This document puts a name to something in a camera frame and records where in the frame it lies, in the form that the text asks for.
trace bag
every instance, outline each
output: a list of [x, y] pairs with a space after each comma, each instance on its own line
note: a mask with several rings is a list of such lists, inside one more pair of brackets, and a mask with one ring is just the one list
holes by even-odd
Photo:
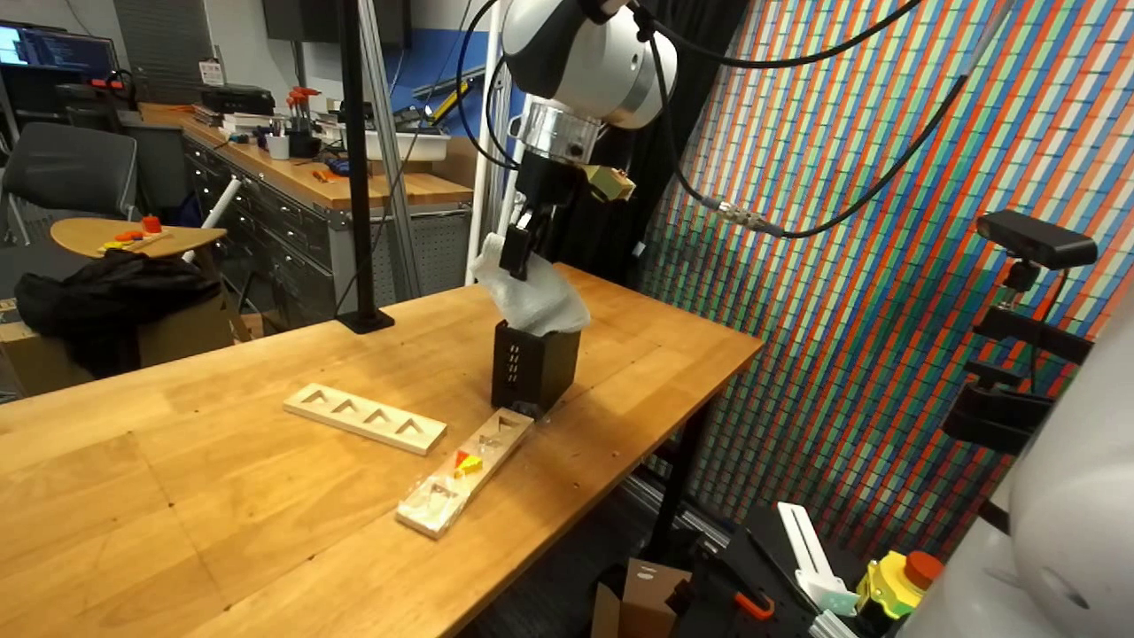
[[20, 319], [67, 343], [90, 376], [139, 367], [139, 326], [197, 303], [221, 291], [215, 277], [136, 250], [107, 250], [67, 281], [26, 271], [14, 285]]

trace workbench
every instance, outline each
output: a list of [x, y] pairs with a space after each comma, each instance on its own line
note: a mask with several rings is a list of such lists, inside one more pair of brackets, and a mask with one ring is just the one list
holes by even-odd
[[[277, 326], [308, 326], [355, 309], [352, 179], [325, 173], [321, 158], [273, 158], [256, 140], [230, 140], [194, 120], [190, 106], [145, 104], [145, 127], [183, 130], [189, 184], [214, 208], [230, 178], [236, 196], [222, 212], [215, 243], [222, 281]], [[404, 166], [409, 216], [419, 250], [420, 294], [465, 283], [472, 187]], [[377, 298], [409, 298], [393, 277], [385, 171], [367, 178]]]
[[[0, 634], [459, 629], [758, 350], [561, 269], [593, 309], [573, 387], [439, 538], [393, 505], [492, 413], [478, 285], [3, 404]], [[285, 412], [305, 384], [450, 430], [416, 456]]]

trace pen holder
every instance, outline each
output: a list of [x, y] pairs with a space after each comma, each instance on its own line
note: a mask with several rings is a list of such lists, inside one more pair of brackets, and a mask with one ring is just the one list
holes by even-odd
[[548, 412], [573, 384], [576, 334], [530, 336], [497, 323], [492, 407]]

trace patterned backdrop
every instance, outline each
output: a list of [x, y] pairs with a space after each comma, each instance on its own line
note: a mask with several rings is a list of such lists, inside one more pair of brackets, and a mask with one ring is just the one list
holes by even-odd
[[[750, 3], [735, 56], [815, 53], [898, 7]], [[787, 228], [834, 216], [921, 130], [998, 7], [925, 0], [837, 59], [724, 73], [687, 178]], [[1085, 336], [1104, 326], [1134, 262], [1130, 17], [1130, 0], [1016, 3], [908, 171], [822, 236], [774, 242], [671, 187], [642, 285], [768, 341], [720, 401], [693, 471], [712, 515], [742, 519], [754, 504], [796, 501], [826, 543], [958, 544], [1009, 465], [939, 432], [963, 361], [1028, 365], [1022, 346], [972, 336], [1005, 265], [976, 221], [1013, 206], [1090, 235], [1101, 257], [1069, 271], [1050, 319]], [[1045, 271], [1023, 310], [1037, 314], [1052, 291]], [[1037, 387], [1065, 379], [1061, 361], [1037, 361]]]

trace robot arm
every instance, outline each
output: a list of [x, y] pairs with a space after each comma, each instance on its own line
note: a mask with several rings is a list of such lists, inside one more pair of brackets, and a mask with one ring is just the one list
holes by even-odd
[[542, 250], [557, 208], [580, 190], [580, 171], [606, 127], [645, 127], [661, 108], [654, 65], [677, 78], [677, 50], [638, 37], [625, 0], [513, 0], [503, 20], [503, 65], [518, 87], [539, 94], [520, 122], [518, 208], [500, 265], [526, 281], [527, 254]]

